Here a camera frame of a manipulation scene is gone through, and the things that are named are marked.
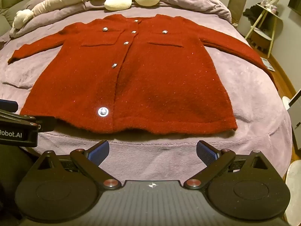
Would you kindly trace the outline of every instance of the red cardigan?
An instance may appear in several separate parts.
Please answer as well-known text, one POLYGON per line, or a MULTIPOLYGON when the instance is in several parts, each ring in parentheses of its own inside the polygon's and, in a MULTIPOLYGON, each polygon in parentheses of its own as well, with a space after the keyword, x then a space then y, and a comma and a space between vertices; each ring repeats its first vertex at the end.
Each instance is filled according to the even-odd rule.
POLYGON ((236 130, 229 96, 204 46, 271 73, 245 43, 184 19, 120 14, 74 23, 16 50, 8 63, 61 46, 21 110, 97 133, 236 130))

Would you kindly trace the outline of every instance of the cardigan sleeve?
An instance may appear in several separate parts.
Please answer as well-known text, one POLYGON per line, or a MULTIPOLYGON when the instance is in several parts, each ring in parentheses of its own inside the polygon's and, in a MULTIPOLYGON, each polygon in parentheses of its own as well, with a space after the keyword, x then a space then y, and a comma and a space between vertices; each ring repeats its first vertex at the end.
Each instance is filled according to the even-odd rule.
POLYGON ((267 73, 276 86, 272 73, 263 64, 258 53, 255 52, 249 45, 222 32, 198 25, 188 19, 184 20, 186 26, 198 34, 204 46, 217 48, 220 51, 235 55, 250 62, 251 64, 254 64, 267 73))
POLYGON ((35 41, 32 44, 24 44, 18 50, 15 50, 11 58, 8 60, 8 64, 11 64, 17 60, 32 56, 36 53, 43 52, 52 48, 59 47, 64 44, 65 40, 81 31, 83 23, 74 23, 66 26, 61 31, 46 36, 40 40, 35 41))

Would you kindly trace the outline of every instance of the baseboard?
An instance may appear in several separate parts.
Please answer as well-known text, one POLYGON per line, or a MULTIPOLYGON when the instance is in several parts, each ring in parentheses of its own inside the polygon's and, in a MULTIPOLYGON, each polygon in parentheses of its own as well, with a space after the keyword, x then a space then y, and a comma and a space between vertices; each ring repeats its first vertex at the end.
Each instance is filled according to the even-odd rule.
POLYGON ((273 67, 275 67, 278 70, 279 74, 281 75, 282 79, 284 80, 285 84, 287 85, 288 90, 290 91, 292 96, 294 96, 297 92, 296 92, 295 88, 293 87, 292 83, 290 82, 290 79, 287 77, 286 73, 280 66, 280 64, 273 57, 272 54, 270 55, 269 60, 271 60, 273 62, 273 67))

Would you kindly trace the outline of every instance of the wooden floor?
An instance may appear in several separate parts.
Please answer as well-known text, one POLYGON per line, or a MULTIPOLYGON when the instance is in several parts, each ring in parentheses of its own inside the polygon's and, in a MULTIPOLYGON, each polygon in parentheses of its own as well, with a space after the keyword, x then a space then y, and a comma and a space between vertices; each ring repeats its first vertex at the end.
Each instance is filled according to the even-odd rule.
MULTIPOLYGON (((260 55, 260 57, 267 59, 275 69, 275 72, 272 72, 272 75, 275 79, 276 86, 278 87, 278 94, 280 95, 280 97, 282 98, 283 96, 287 96, 288 98, 292 98, 296 94, 296 92, 292 92, 291 88, 286 84, 285 80, 283 79, 280 73, 280 66, 277 62, 275 62, 275 59, 273 57, 268 58, 266 54, 256 49, 252 44, 251 47, 260 55)), ((293 144, 294 145, 291 163, 296 160, 301 160, 301 150, 298 150, 296 140, 294 139, 294 137, 293 144)))

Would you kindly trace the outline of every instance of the television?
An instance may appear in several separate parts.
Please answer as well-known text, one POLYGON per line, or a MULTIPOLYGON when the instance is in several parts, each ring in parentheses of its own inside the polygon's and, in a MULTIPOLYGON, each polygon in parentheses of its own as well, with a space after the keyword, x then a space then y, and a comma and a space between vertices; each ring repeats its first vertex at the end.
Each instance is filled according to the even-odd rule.
POLYGON ((301 15, 301 0, 290 0, 288 7, 301 15))

